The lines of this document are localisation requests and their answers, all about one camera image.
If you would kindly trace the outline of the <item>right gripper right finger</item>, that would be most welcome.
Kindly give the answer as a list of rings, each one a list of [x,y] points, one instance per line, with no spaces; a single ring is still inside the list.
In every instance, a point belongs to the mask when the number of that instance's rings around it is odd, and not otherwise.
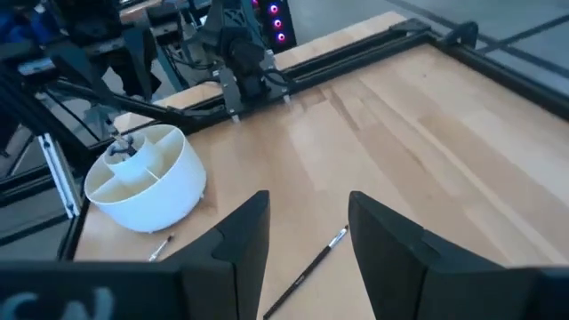
[[[378,320],[569,320],[569,267],[503,267],[361,191],[348,216]]]

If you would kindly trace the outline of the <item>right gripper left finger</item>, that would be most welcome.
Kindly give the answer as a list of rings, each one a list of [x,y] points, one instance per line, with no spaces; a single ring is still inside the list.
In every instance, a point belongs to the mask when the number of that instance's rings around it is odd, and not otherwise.
[[[269,226],[260,190],[159,262],[1,262],[0,320],[255,320]]]

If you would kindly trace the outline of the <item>white round organizer container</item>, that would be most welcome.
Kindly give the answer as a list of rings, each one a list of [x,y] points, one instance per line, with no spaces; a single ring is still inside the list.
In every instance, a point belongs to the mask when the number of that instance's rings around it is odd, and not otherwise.
[[[86,175],[88,199],[124,228],[152,233],[185,218],[204,195],[206,170],[185,134],[157,124],[128,135],[137,150],[112,143]]]

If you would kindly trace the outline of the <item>black computer tower RGB lights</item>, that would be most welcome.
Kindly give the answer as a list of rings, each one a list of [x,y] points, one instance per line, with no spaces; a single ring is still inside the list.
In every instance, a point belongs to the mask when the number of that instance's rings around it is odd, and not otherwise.
[[[288,0],[252,0],[252,8],[269,49],[280,53],[297,45]]]

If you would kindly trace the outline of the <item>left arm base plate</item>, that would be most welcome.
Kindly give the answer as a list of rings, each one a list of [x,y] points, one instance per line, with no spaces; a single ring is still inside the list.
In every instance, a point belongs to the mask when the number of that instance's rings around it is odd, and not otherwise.
[[[243,113],[279,100],[290,101],[295,82],[276,68],[275,55],[271,50],[264,52],[259,68],[260,73],[241,80],[225,65],[213,71],[213,76],[220,82],[225,109],[236,123]]]

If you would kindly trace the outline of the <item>silver aluminium extrusion bracket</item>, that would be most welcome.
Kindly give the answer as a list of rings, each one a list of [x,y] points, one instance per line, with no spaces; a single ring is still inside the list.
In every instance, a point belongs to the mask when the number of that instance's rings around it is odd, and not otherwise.
[[[59,142],[49,133],[39,135],[38,140],[68,217],[79,217],[82,198]]]

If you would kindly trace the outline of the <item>black aluminium table frame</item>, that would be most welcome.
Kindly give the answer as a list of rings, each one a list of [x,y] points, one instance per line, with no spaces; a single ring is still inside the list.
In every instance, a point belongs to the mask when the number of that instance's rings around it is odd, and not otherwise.
[[[463,36],[393,13],[279,54],[291,103],[229,124],[218,90],[145,106],[131,128],[191,130],[204,201],[195,239],[249,193],[271,194],[269,261],[293,266],[358,189],[489,260],[569,265],[569,99],[488,60]]]

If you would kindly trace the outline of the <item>black frame hook clamp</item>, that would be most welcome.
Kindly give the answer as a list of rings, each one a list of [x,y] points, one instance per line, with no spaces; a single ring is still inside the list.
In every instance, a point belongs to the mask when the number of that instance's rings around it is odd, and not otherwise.
[[[475,21],[467,21],[457,25],[446,35],[439,39],[439,43],[446,46],[461,44],[475,49],[479,34],[479,26]]]

